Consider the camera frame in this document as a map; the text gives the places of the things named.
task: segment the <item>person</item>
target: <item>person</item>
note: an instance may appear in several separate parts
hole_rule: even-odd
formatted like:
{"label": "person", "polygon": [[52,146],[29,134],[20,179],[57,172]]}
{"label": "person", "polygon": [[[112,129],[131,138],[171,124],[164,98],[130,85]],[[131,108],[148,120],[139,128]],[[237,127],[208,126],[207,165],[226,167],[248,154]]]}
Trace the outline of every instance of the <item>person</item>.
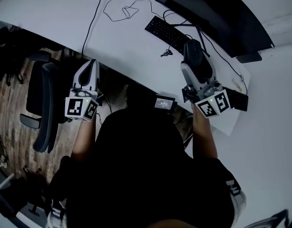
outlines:
{"label": "person", "polygon": [[231,227],[226,182],[235,179],[218,160],[208,119],[192,109],[194,158],[172,117],[156,109],[112,113],[96,142],[95,119],[82,122],[71,157],[63,157],[49,186],[46,213],[52,200],[67,198],[68,228]]}

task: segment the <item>white desk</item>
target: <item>white desk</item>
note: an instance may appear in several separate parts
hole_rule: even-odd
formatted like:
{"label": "white desk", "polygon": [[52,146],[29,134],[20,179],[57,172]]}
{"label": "white desk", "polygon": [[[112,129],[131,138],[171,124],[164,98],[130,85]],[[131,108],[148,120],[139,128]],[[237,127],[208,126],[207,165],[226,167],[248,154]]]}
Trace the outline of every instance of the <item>white desk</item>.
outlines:
{"label": "white desk", "polygon": [[[0,20],[51,39],[74,51],[81,52],[89,24],[99,0],[1,0]],[[91,27],[84,54],[95,58],[111,69],[126,75],[147,88],[166,96],[176,98],[178,104],[188,111],[189,102],[183,102],[181,89],[186,86],[180,69],[183,56],[172,48],[173,56],[160,57],[168,45],[145,31],[153,18],[149,1],[136,2],[140,11],[131,19],[112,22],[103,8],[109,0],[102,0]],[[166,7],[152,1],[153,11],[163,15]],[[130,6],[134,0],[113,0],[106,12],[113,19],[122,19],[123,6]],[[176,14],[166,18],[171,23],[184,19]],[[193,27],[178,27],[180,31],[200,41]],[[217,79],[223,86],[236,89],[234,78],[242,88],[239,77],[231,70],[204,39],[208,53],[216,68]],[[216,43],[219,53],[228,60],[239,74],[244,75],[249,85],[250,74],[235,58],[230,58]],[[237,121],[239,111],[229,110],[212,118],[211,124],[230,135]]]}

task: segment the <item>black keyboard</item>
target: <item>black keyboard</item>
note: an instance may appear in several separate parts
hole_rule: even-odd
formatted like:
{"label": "black keyboard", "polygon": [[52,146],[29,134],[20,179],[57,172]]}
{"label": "black keyboard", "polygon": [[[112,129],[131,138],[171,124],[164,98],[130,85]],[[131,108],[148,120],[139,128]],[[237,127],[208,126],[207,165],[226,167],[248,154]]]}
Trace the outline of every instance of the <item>black keyboard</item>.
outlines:
{"label": "black keyboard", "polygon": [[190,40],[190,38],[184,35],[181,31],[157,16],[154,16],[146,26],[145,30],[166,42],[168,45],[171,45],[171,47],[176,49],[182,55],[184,44]]}
{"label": "black keyboard", "polygon": [[241,94],[229,88],[223,87],[223,89],[226,90],[231,108],[245,112],[247,111],[247,104],[249,102],[249,97],[247,95]]}

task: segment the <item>wooden floor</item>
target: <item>wooden floor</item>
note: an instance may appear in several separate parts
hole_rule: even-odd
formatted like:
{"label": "wooden floor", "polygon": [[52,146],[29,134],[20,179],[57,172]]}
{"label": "wooden floor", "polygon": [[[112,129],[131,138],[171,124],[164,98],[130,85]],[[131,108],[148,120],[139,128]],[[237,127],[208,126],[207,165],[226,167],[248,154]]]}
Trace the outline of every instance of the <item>wooden floor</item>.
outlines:
{"label": "wooden floor", "polygon": [[[58,59],[60,52],[52,52],[52,57]],[[25,60],[21,69],[24,84],[19,84],[13,76],[11,86],[5,84],[6,77],[0,82],[0,136],[8,155],[8,168],[2,170],[7,174],[15,173],[15,177],[24,176],[22,167],[27,165],[29,170],[36,172],[42,169],[42,174],[49,183],[59,168],[60,159],[65,155],[70,155],[77,136],[80,121],[59,124],[58,133],[53,151],[39,153],[33,150],[33,143],[37,138],[38,130],[28,128],[20,123],[19,115],[26,114],[37,117],[26,110],[26,101],[29,88],[29,79],[34,61]],[[101,67],[100,89],[105,93],[106,98],[111,103],[112,111],[126,107],[126,78],[119,73]],[[97,112],[103,122],[110,114],[110,108],[106,102],[99,107]],[[178,107],[175,113],[175,123],[186,118],[186,111]],[[100,129],[99,117],[97,117],[97,133]],[[192,127],[190,120],[177,125],[183,139],[187,137]]]}

